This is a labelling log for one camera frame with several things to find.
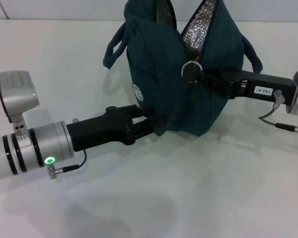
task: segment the black band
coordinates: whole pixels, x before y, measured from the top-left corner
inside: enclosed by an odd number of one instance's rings
[[[11,155],[10,146],[9,146],[9,142],[8,142],[8,136],[4,135],[2,137],[2,140],[3,140],[3,146],[4,146],[6,158],[8,159],[11,171],[12,171],[13,175],[17,175],[18,171],[16,170],[16,167],[15,167],[12,155]]]
[[[14,149],[15,149],[15,152],[16,152],[16,156],[17,156],[18,161],[19,161],[20,168],[21,168],[22,172],[25,173],[25,172],[27,172],[27,169],[26,169],[26,166],[25,166],[25,163],[24,163],[24,160],[23,160],[23,157],[22,157],[22,153],[21,153],[18,141],[16,139],[15,133],[13,133],[11,135],[11,137],[12,137],[12,142],[13,142]]]
[[[203,87],[216,91],[222,97],[234,99],[243,90],[241,80],[229,81],[216,74],[200,73],[199,82]]]
[[[29,135],[30,135],[30,138],[32,140],[32,144],[33,144],[33,147],[34,147],[36,159],[38,160],[39,166],[40,166],[40,168],[41,167],[44,167],[44,163],[43,163],[43,159],[42,159],[40,147],[38,145],[38,141],[36,139],[36,135],[35,135],[34,129],[29,129]]]

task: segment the cable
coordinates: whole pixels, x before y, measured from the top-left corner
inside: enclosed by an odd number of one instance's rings
[[[86,160],[87,160],[87,153],[86,153],[86,150],[83,150],[83,152],[84,152],[85,158],[84,158],[83,162],[82,162],[80,165],[66,166],[66,167],[61,168],[61,171],[62,171],[63,173],[67,173],[67,172],[69,172],[69,171],[78,170],[79,168],[81,168],[81,167],[85,164],[85,162],[86,162]]]
[[[275,109],[272,109],[269,113],[267,113],[266,115],[264,115],[264,116],[262,116],[262,117],[259,117],[258,119],[260,119],[261,121],[263,121],[264,123],[267,123],[267,124],[269,124],[269,125],[276,126],[275,123],[265,120],[265,118],[267,118],[267,117],[269,117],[271,114],[273,114],[274,111],[275,111]]]
[[[79,165],[80,168],[85,164],[85,162],[87,160],[86,150],[83,150],[83,152],[84,152],[85,158],[84,158],[84,161]]]
[[[265,118],[269,117],[271,114],[273,114],[275,111],[275,109],[272,109],[269,113],[267,113],[266,115],[259,117],[258,119],[260,119],[261,121],[263,121],[264,123],[267,123],[269,125],[272,125],[278,129],[282,129],[282,130],[287,130],[290,132],[297,132],[298,133],[298,127],[295,125],[288,125],[288,124],[281,124],[281,123],[273,123],[270,121],[265,120]]]
[[[10,18],[9,18],[9,16],[8,16],[8,14],[7,14],[7,12],[5,11],[5,8],[3,7],[3,5],[2,5],[2,3],[1,3],[1,0],[0,0],[0,7],[1,7],[1,10],[3,11],[3,13],[4,13],[6,19],[7,19],[7,20],[10,20]]]

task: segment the bag strap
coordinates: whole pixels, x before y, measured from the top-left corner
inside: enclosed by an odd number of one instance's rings
[[[135,27],[136,27],[135,21],[129,20],[128,22],[127,21],[124,22],[124,24],[116,32],[113,39],[109,42],[107,46],[105,57],[103,59],[103,65],[105,67],[110,69],[115,63],[115,61],[119,58],[119,56],[121,56],[121,54],[124,52],[127,46],[129,37]],[[114,52],[114,47],[119,43],[120,43],[120,46]]]
[[[244,44],[244,54],[249,59],[249,61],[252,63],[253,72],[260,73],[263,70],[262,62],[260,61],[259,57],[257,56],[253,46],[248,41],[248,39],[246,39],[246,37],[242,36],[242,41]]]

